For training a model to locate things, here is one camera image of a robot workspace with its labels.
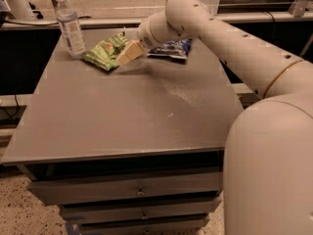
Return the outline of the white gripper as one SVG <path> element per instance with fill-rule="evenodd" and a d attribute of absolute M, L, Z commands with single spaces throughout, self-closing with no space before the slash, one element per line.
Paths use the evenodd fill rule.
<path fill-rule="evenodd" d="M 153 49 L 159 46 L 159 43 L 153 37 L 151 30 L 152 22 L 153 17 L 147 17 L 141 21 L 137 31 L 138 40 L 129 41 L 116 58 L 116 61 L 120 66 L 125 65 L 143 55 L 144 47 Z"/>

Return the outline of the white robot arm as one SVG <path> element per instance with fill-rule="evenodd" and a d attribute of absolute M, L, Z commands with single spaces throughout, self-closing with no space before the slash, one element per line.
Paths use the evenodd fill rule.
<path fill-rule="evenodd" d="M 313 235 L 313 64 L 215 18 L 200 0 L 167 0 L 137 29 L 147 48 L 188 37 L 256 97 L 226 140 L 225 235 Z"/>

